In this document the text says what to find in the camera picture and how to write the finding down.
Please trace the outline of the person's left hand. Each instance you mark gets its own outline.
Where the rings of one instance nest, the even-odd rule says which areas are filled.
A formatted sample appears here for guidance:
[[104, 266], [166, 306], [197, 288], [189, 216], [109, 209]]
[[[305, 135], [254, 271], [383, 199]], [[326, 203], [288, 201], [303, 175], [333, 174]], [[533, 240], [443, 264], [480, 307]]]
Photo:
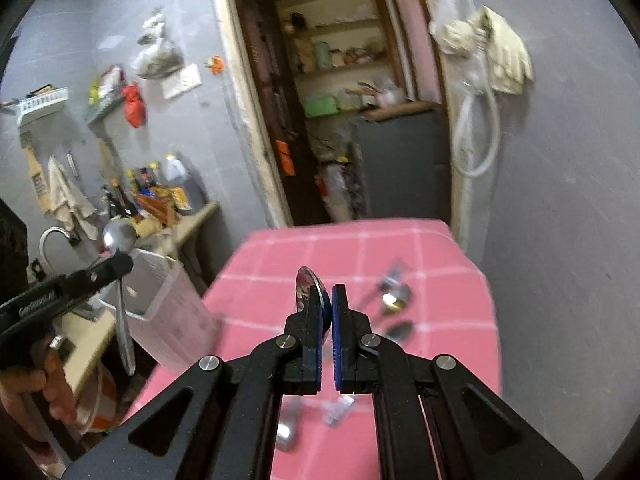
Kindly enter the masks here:
[[46, 440], [40, 425], [27, 411], [23, 396], [34, 392], [46, 399], [50, 415], [65, 425], [77, 420], [76, 401], [58, 355], [50, 351], [42, 370], [11, 368], [1, 373], [1, 405], [8, 415], [36, 441]]

